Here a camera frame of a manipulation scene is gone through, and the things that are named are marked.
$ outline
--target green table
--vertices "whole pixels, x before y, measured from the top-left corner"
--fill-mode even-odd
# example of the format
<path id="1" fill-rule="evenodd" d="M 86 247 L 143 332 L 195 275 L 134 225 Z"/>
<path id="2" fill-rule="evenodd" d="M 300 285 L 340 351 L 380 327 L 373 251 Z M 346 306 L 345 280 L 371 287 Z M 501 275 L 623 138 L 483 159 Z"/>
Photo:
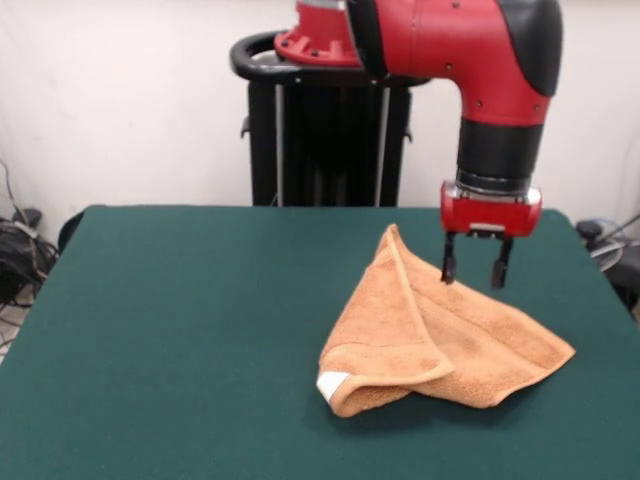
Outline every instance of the green table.
<path id="1" fill-rule="evenodd" d="M 439 263 L 435 210 L 89 209 L 0 366 L 0 477 L 640 478 L 640 338 L 553 211 L 491 294 L 565 368 L 491 410 L 330 413 L 317 357 L 392 222 Z M 498 246 L 461 239 L 459 278 L 488 291 Z"/>

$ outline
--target red robot arm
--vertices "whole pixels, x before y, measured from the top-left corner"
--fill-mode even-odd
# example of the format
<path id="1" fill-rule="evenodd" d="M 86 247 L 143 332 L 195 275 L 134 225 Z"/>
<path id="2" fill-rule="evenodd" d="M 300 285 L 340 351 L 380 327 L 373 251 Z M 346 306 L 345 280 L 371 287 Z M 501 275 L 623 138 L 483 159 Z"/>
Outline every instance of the red robot arm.
<path id="1" fill-rule="evenodd" d="M 460 88 L 455 182 L 442 188 L 443 281 L 455 277 L 457 233 L 502 238 L 492 283 L 504 286 L 513 238 L 530 235 L 531 189 L 562 50 L 557 0 L 348 0 L 358 56 L 379 76 L 447 78 Z"/>

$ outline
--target black metal frame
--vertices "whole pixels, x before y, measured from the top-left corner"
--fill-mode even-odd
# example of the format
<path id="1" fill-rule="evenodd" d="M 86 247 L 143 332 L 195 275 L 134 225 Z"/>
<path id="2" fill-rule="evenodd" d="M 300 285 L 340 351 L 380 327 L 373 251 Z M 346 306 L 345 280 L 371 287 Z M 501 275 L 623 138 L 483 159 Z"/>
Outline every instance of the black metal frame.
<path id="1" fill-rule="evenodd" d="M 256 58 L 273 51 L 277 33 L 243 39 L 231 50 L 232 69 L 249 80 L 243 133 L 251 137 L 253 204 L 397 205 L 409 88 L 428 80 L 374 78 L 363 69 L 298 65 L 275 54 Z M 386 135 L 380 143 L 383 117 Z M 280 145 L 278 122 L 283 127 Z"/>

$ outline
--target towel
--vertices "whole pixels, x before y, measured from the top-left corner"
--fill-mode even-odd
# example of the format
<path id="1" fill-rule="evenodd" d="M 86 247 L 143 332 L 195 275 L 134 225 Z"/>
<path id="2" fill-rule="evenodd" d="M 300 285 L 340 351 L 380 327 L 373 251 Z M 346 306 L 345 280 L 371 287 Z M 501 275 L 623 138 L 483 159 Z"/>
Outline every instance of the towel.
<path id="1" fill-rule="evenodd" d="M 494 407 L 575 355 L 526 313 L 440 276 L 389 226 L 320 355 L 316 385 L 333 413 L 412 392 Z"/>

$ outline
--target cable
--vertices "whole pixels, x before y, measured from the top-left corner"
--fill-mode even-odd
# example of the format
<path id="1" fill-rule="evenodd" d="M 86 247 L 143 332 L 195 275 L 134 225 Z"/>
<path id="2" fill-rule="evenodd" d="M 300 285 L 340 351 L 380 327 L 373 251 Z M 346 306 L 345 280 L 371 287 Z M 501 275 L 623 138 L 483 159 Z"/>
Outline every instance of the cable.
<path id="1" fill-rule="evenodd" d="M 598 258 L 602 255 L 606 255 L 607 253 L 615 252 L 617 250 L 624 250 L 625 248 L 630 247 L 640 247 L 640 240 L 634 240 L 632 242 L 618 242 L 617 240 L 609 240 L 609 245 L 605 247 L 598 248 L 597 250 L 593 250 L 591 252 L 591 258 Z"/>
<path id="2" fill-rule="evenodd" d="M 27 215 L 16 204 L 16 199 L 14 198 L 13 192 L 11 191 L 11 181 L 9 180 L 9 167 L 7 166 L 7 164 L 4 162 L 2 158 L 0 158 L 0 166 L 4 169 L 4 179 L 5 179 L 5 185 L 7 187 L 7 193 L 9 194 L 9 200 L 11 200 L 11 204 L 13 205 L 13 208 L 15 209 L 16 213 L 20 215 L 20 217 L 22 218 L 25 224 L 28 224 L 29 220 L 27 218 Z"/>
<path id="3" fill-rule="evenodd" d="M 1 265 L 6 265 L 7 267 L 9 267 L 10 270 L 13 271 L 13 273 L 17 274 L 18 276 L 22 277 L 24 280 L 27 281 L 27 283 L 31 283 L 34 285 L 40 285 L 42 283 L 41 280 L 35 280 L 32 276 L 30 276 L 27 273 L 24 273 L 24 271 L 16 266 L 15 263 L 9 261 L 9 260 L 5 260 L 4 258 L 0 258 L 0 264 Z"/>
<path id="4" fill-rule="evenodd" d="M 16 322 L 12 322 L 11 320 L 7 320 L 4 317 L 0 317 L 0 322 L 6 323 L 7 325 L 11 325 L 12 327 L 18 327 L 18 328 L 22 327 L 22 324 L 16 323 Z"/>
<path id="5" fill-rule="evenodd" d="M 618 233 L 624 231 L 627 227 L 630 227 L 631 225 L 633 225 L 634 223 L 636 223 L 638 220 L 640 220 L 640 213 L 634 215 L 631 220 L 628 220 L 627 222 L 623 223 L 621 226 L 619 226 L 618 228 L 616 228 L 613 232 L 606 234 L 604 237 L 598 239 L 598 243 L 604 242 L 606 240 L 609 240 L 610 238 L 615 237 Z"/>
<path id="6" fill-rule="evenodd" d="M 59 257 L 58 249 L 51 243 L 43 240 L 42 237 L 40 237 L 38 233 L 32 230 L 30 227 L 19 222 L 0 222 L 0 233 L 2 231 L 4 231 L 5 233 L 11 232 L 13 234 L 18 234 L 26 237 L 31 247 L 31 262 L 33 271 L 36 272 L 36 274 L 43 280 L 46 280 L 48 277 L 48 274 L 46 272 L 49 272 L 53 268 L 55 260 L 57 260 L 57 258 Z M 44 263 L 46 272 L 43 272 L 39 268 L 38 254 L 42 258 L 42 263 Z"/>
<path id="7" fill-rule="evenodd" d="M 613 227 L 614 229 L 619 229 L 623 234 L 625 234 L 624 229 L 620 229 L 620 224 L 618 222 L 616 222 L 615 220 L 612 220 L 610 218 L 602 218 L 602 217 L 599 217 L 599 218 L 588 218 L 585 221 L 586 222 L 600 223 L 602 225 L 608 225 L 610 227 Z"/>
<path id="8" fill-rule="evenodd" d="M 2 343 L 0 343 L 0 350 L 2 350 L 3 348 L 7 348 L 6 352 L 1 352 L 0 353 L 0 357 L 6 357 L 7 353 L 9 353 L 9 345 L 11 345 L 14 340 L 16 339 L 16 337 L 10 338 L 9 340 L 3 340 Z"/>
<path id="9" fill-rule="evenodd" d="M 620 210 L 622 210 L 622 202 L 624 199 L 624 194 L 625 194 L 625 190 L 627 189 L 627 183 L 625 180 L 627 180 L 627 173 L 629 170 L 629 165 L 631 162 L 631 158 L 632 158 L 632 153 L 633 153 L 633 148 L 636 146 L 636 144 L 638 143 L 638 140 L 640 140 L 640 130 L 636 131 L 633 136 L 631 137 L 631 141 L 629 142 L 629 144 L 627 145 L 627 149 L 624 153 L 624 159 L 623 159 L 623 163 L 622 163 L 622 169 L 620 171 L 621 174 L 621 178 L 620 178 L 620 195 L 618 197 L 618 204 L 616 205 L 616 216 L 620 215 Z"/>
<path id="10" fill-rule="evenodd" d="M 10 307 L 21 308 L 23 310 L 28 310 L 33 307 L 33 303 L 18 303 L 15 300 L 11 300 L 8 304 Z"/>
<path id="11" fill-rule="evenodd" d="M 622 255 L 624 255 L 624 249 L 621 248 L 619 250 L 616 250 L 616 253 L 611 260 L 600 265 L 600 271 L 606 272 L 607 270 L 610 270 L 611 268 L 615 267 L 620 261 L 620 259 L 622 259 Z"/>

